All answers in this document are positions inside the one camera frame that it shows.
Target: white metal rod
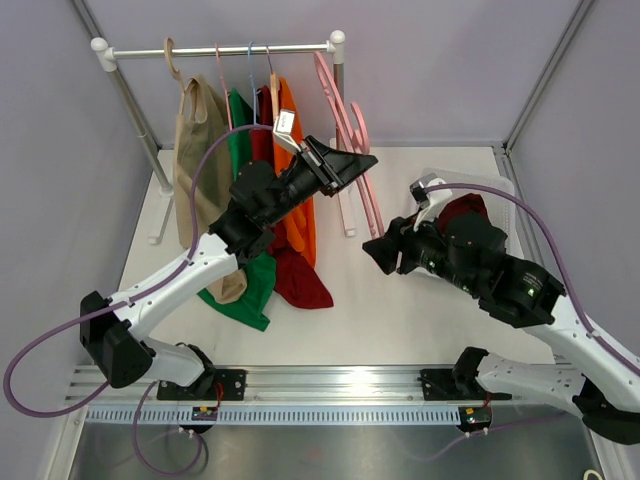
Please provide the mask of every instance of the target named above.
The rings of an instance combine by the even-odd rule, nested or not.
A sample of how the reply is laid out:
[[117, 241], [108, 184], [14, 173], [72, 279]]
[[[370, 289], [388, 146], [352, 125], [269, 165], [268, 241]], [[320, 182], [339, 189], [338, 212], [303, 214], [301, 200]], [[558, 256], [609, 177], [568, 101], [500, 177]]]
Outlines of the white metal rod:
[[[254, 45], [251, 47], [251, 54], [266, 55], [267, 48], [269, 53], [313, 53], [313, 52], [331, 52], [331, 44], [329, 42], [316, 43], [310, 45]], [[245, 47], [218, 47], [220, 56], [246, 55], [249, 46]], [[201, 57], [215, 56], [215, 47], [199, 47], [199, 48], [174, 48], [171, 51], [173, 57]], [[163, 58], [164, 50], [112, 50], [112, 56], [115, 60], [128, 58]]]

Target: gray wall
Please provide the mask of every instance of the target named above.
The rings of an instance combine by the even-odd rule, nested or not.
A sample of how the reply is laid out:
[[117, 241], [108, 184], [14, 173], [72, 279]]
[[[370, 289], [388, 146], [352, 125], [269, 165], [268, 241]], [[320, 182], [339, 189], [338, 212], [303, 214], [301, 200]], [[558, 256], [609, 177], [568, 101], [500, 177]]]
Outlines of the gray wall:
[[[577, 0], [88, 0], [115, 48], [317, 43], [347, 34], [347, 100], [382, 144], [501, 140], [533, 87]], [[249, 98], [247, 59], [224, 58], [228, 83]], [[173, 143], [179, 89], [164, 61], [122, 61], [161, 142]], [[177, 59], [219, 87], [214, 58]], [[267, 80], [266, 60], [255, 72]], [[327, 136], [329, 107], [309, 56], [278, 56], [305, 130]]]
[[[0, 368], [81, 297], [118, 284], [149, 169], [117, 94], [64, 0], [0, 7]], [[13, 382], [32, 408], [61, 406], [77, 328], [29, 355]], [[35, 479], [51, 420], [0, 398], [2, 478]]]
[[636, 353], [639, 23], [637, 0], [596, 3], [514, 152], [588, 313]]

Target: white rod connector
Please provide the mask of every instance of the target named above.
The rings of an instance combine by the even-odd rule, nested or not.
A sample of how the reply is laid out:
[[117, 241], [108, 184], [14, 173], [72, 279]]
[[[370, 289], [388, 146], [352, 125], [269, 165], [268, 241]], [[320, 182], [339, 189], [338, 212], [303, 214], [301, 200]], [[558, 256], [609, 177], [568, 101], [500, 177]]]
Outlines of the white rod connector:
[[118, 68], [118, 64], [113, 58], [113, 48], [109, 46], [107, 41], [102, 37], [96, 37], [91, 40], [91, 50], [96, 52], [100, 65], [105, 72], [114, 72]]
[[346, 37], [342, 30], [334, 30], [329, 37], [329, 45], [333, 53], [333, 64], [344, 63], [344, 41]]

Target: perforated metal strip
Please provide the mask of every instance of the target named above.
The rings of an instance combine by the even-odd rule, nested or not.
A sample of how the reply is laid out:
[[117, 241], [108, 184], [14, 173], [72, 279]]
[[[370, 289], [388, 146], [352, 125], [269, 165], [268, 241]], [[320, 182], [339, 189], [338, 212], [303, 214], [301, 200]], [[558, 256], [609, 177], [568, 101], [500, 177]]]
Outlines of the perforated metal strip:
[[[193, 407], [149, 406], [142, 411], [140, 424], [218, 425], [459, 425], [457, 407], [234, 407], [223, 406], [217, 421], [194, 420]], [[135, 406], [91, 406], [86, 421], [131, 424]]]

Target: blue hanger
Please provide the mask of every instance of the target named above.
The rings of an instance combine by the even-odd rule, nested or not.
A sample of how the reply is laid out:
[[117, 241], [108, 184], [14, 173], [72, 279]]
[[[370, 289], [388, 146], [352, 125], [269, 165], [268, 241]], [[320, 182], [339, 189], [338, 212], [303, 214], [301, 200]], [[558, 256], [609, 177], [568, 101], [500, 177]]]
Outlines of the blue hanger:
[[249, 58], [249, 80], [251, 81], [251, 97], [253, 98], [253, 124], [258, 124], [258, 114], [256, 111], [256, 82], [253, 79], [253, 64], [251, 62], [251, 48], [253, 47], [253, 41], [249, 42], [249, 48], [247, 49], [247, 57]]

